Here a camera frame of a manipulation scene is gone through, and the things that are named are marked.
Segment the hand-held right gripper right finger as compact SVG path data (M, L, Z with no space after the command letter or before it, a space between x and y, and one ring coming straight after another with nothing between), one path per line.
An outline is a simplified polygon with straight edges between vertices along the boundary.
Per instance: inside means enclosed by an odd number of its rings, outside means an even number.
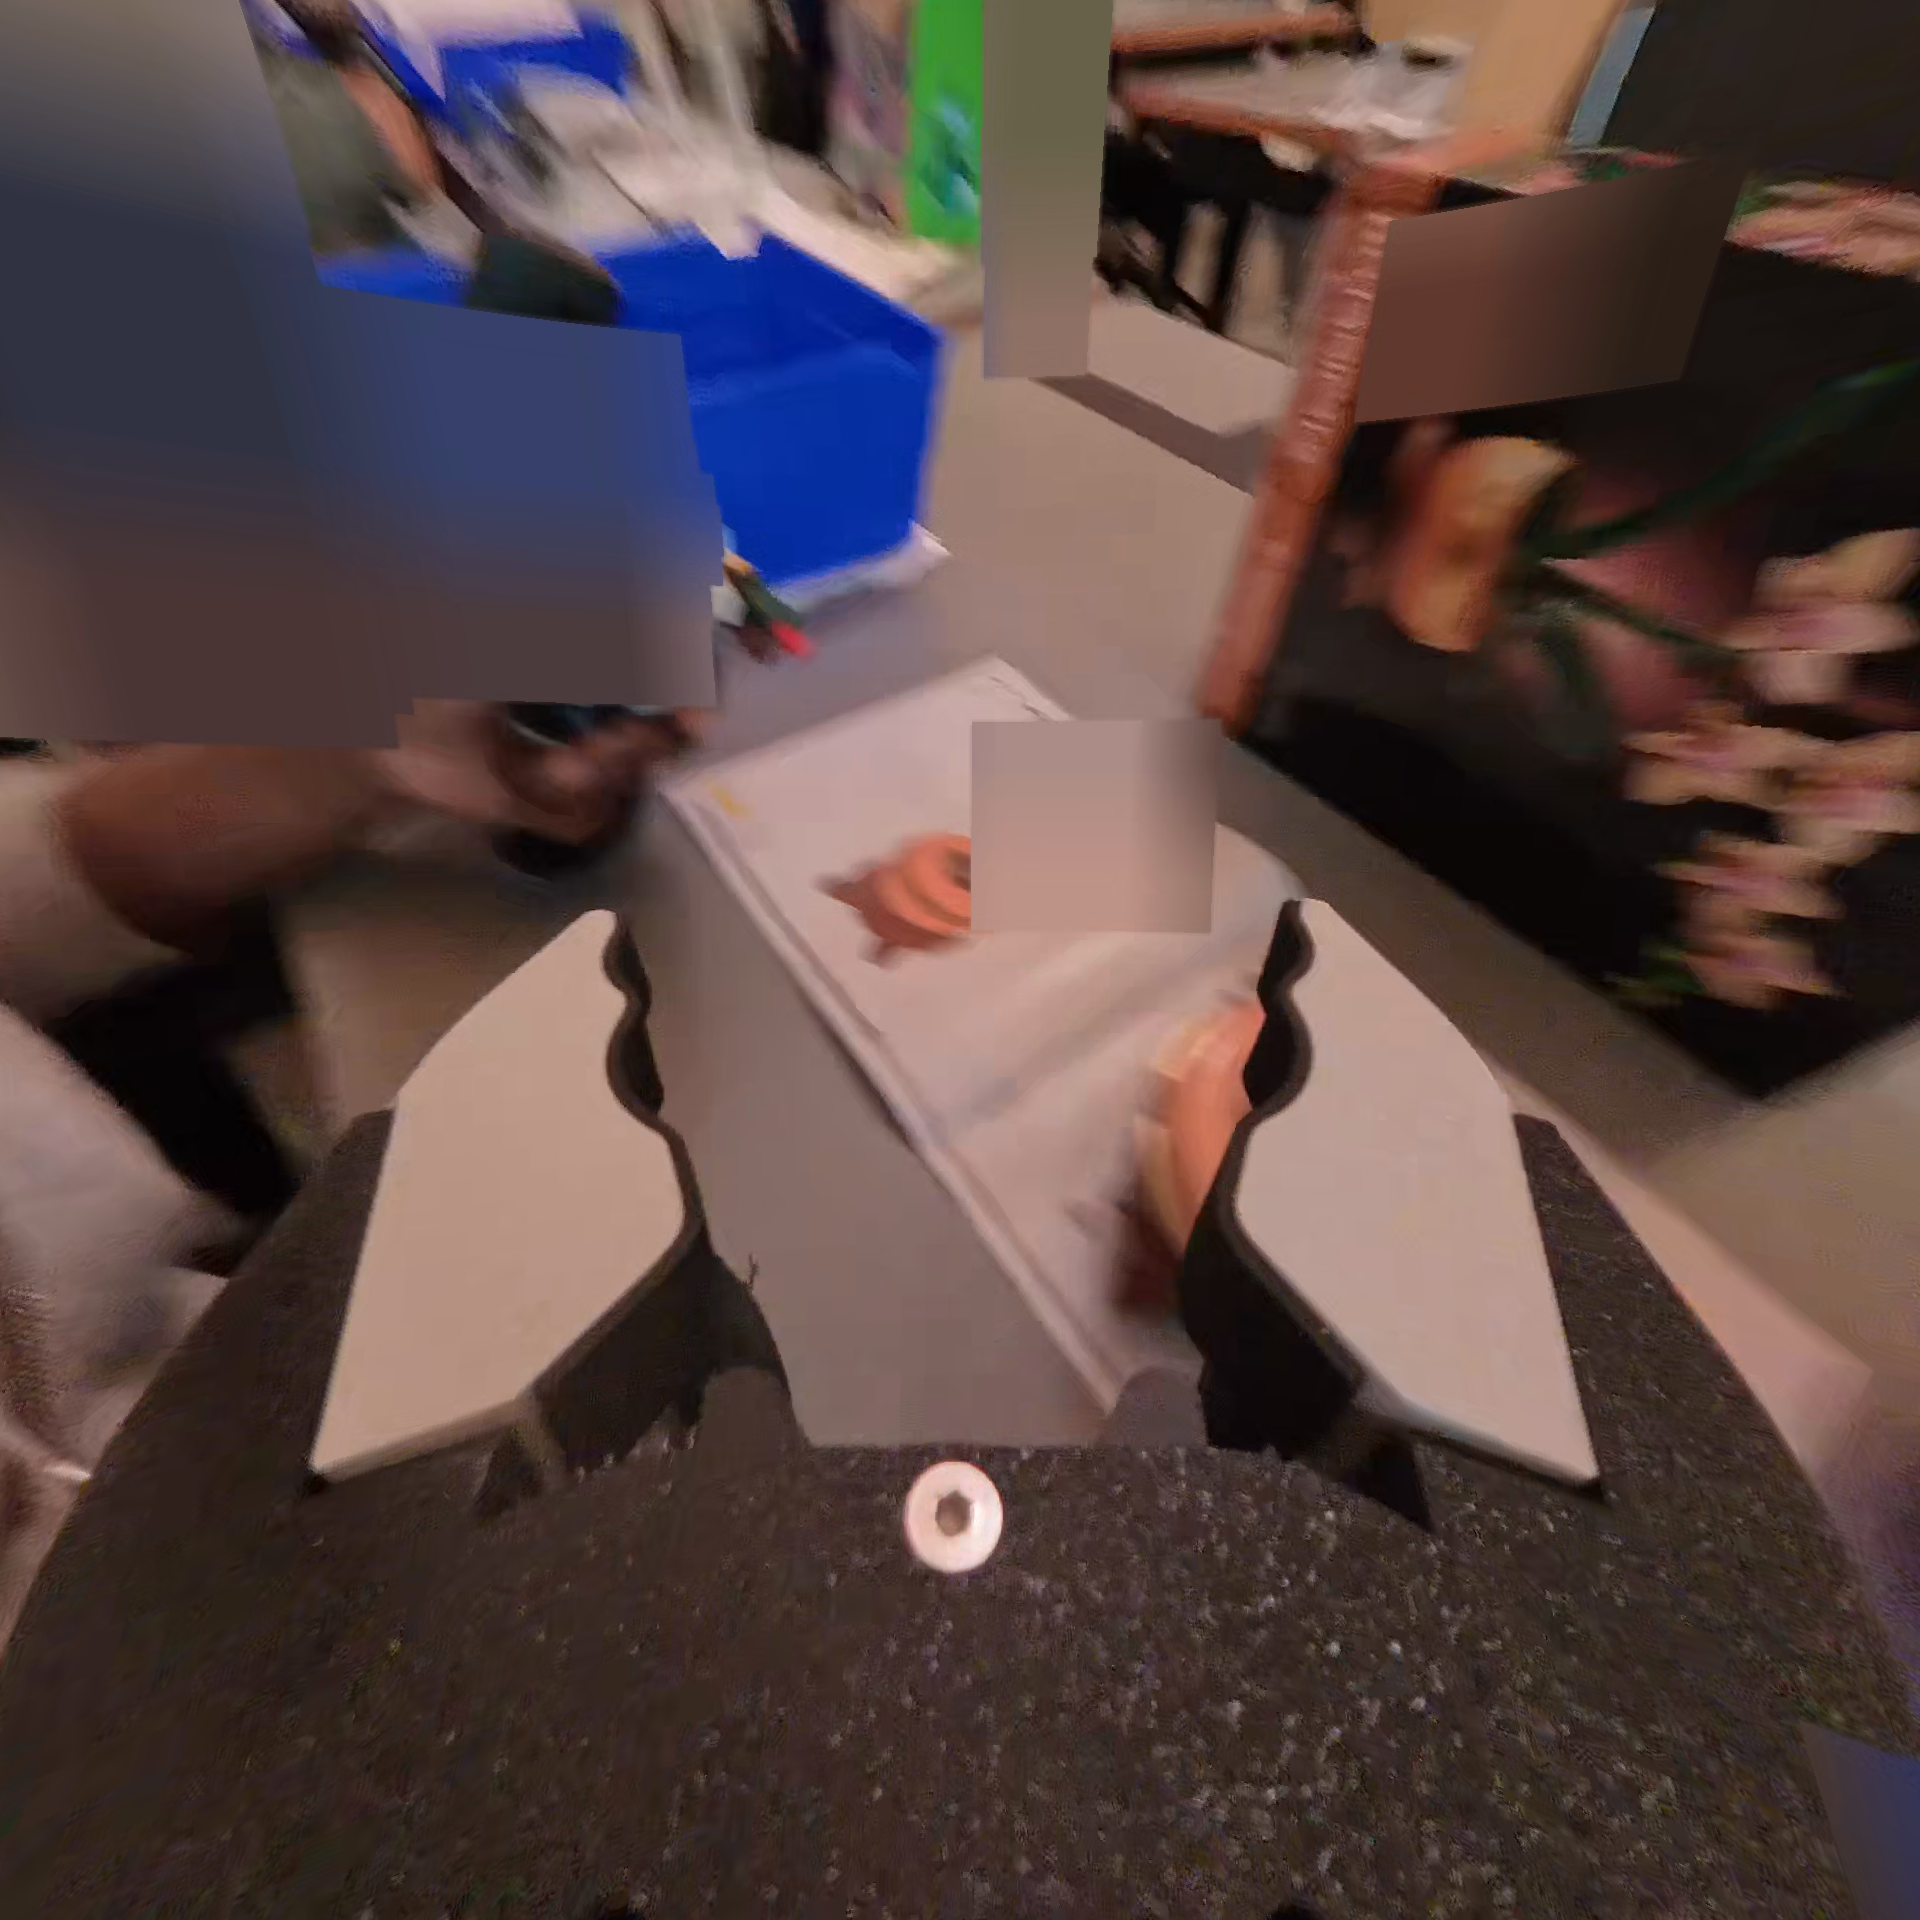
M1596 1485L1517 1116L1327 900L1283 900L1237 1123L1183 1256L1212 1448L1366 1477L1423 1437Z

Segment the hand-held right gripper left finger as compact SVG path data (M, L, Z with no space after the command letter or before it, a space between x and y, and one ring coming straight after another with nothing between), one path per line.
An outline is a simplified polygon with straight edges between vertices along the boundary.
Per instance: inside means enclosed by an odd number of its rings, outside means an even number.
M610 911L540 946L395 1095L309 1472L465 1444L560 1485L698 1417L710 1381L787 1392L664 1116L650 980Z

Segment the green yellow brick stem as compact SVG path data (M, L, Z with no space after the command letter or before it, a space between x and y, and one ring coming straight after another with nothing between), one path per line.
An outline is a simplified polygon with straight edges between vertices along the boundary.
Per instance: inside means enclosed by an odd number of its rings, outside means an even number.
M712 590L712 611L716 628L757 663L814 655L801 614L732 550L722 553L722 584Z

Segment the person's left forearm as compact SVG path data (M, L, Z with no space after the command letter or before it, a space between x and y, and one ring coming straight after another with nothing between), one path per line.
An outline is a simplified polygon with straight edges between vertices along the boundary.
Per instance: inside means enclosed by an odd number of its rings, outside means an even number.
M383 833L424 815L383 754L147 746L92 758L51 804L59 851L135 935L205 954Z

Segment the grey desk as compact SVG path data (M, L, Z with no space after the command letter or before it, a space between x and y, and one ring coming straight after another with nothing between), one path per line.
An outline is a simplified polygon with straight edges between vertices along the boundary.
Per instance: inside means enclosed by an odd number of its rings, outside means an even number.
M712 746L763 746L1000 654L1080 715L1183 708L1237 555L1283 367L1096 301L1092 376L986 380L952 334L930 526L948 563L746 671ZM1401 968L1560 1126L1807 1463L1871 1392L1918 1419L1918 1032L1752 1103L1409 859L1234 754L1220 815ZM610 868L658 983L658 1048L728 1262L757 1264L806 1435L1069 1444L1095 1407L899 1140L867 1080L673 824ZM388 1103L424 1048L588 895L487 855L366 859L283 908L325 1126Z

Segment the building instruction booklet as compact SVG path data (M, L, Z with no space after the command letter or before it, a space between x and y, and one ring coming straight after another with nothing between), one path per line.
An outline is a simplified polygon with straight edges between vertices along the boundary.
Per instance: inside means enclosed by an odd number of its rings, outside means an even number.
M1252 997L1293 875L1218 831L1206 935L913 931L891 868L971 827L973 724L1065 724L981 661L673 778L665 804L1092 1394L1200 1378L1135 1163L1180 1035Z

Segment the orchid building set box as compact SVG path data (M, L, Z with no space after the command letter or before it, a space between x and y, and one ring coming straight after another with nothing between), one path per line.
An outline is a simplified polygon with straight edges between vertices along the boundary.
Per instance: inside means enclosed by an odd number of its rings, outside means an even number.
M1918 185L1339 166L1200 707L1766 1097L1918 1030Z

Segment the white paper sheet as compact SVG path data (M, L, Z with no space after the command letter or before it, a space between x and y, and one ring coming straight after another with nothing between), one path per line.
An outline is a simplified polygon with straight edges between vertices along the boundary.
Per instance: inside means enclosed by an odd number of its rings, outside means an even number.
M805 599L810 607L823 607L842 599L913 588L948 560L948 547L924 523L913 523L896 550L814 578Z

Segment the large blue plastic bin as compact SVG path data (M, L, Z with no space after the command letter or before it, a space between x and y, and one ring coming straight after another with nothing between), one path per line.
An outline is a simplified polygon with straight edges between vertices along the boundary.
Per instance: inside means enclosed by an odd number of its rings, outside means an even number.
M317 258L387 404L387 493L449 578L665 629L885 563L921 523L935 326L784 239Z

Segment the wood edged office table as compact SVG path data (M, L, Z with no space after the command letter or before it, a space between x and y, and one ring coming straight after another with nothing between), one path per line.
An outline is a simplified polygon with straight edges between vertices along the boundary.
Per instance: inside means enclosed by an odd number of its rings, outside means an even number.
M1118 2L1095 272L1220 338L1268 223L1291 315L1349 162L1449 132L1484 35L1461 2Z

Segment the green building set box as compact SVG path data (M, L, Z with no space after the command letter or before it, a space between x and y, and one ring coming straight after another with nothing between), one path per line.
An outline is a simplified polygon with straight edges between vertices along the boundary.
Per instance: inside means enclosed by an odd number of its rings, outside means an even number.
M906 64L906 227L981 246L981 86L986 2L913 2Z

